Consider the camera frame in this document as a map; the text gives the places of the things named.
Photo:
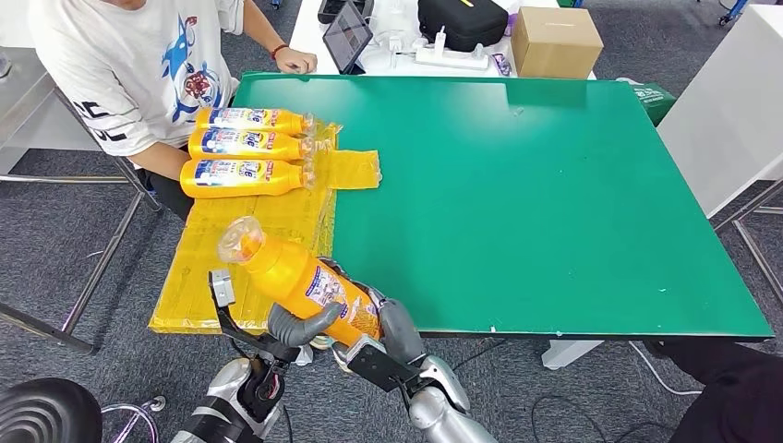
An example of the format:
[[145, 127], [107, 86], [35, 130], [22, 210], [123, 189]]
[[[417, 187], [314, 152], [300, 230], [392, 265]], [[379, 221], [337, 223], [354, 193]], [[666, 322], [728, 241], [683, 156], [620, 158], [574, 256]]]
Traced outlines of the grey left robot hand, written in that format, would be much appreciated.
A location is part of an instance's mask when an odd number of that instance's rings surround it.
[[271, 305], [267, 326], [271, 336], [288, 347], [298, 347], [310, 343], [323, 333], [342, 314], [343, 304], [331, 302], [317, 314], [308, 318], [299, 318], [282, 306]]

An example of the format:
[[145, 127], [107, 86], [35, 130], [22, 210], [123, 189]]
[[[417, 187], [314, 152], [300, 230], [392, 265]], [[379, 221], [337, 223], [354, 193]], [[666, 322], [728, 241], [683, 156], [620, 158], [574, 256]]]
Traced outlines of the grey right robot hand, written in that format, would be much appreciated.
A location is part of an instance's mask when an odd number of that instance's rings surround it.
[[378, 309], [381, 342], [386, 354], [405, 364], [425, 355], [424, 343], [407, 308], [399, 300], [385, 296], [372, 286], [358, 281], [355, 284]]

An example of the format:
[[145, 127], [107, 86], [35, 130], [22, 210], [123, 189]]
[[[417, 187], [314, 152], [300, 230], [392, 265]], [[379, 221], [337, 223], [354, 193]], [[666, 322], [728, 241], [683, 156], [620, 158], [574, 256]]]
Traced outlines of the person's left hand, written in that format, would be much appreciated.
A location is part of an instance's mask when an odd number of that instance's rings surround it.
[[285, 74], [310, 74], [315, 72], [318, 66], [315, 54], [303, 53], [288, 46], [283, 46], [274, 53], [274, 61]]

